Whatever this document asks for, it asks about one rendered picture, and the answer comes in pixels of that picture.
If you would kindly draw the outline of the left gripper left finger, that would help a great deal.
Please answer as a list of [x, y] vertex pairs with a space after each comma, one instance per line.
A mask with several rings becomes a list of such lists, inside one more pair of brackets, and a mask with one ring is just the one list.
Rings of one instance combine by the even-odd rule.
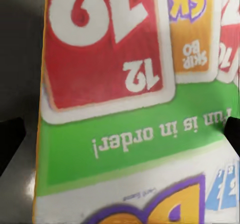
[[26, 136], [21, 117], [0, 122], [0, 177]]

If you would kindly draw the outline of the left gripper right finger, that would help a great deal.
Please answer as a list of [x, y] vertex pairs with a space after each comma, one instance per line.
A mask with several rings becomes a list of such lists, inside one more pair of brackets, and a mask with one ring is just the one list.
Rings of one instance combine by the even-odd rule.
[[224, 135], [240, 157], [240, 119], [228, 117]]

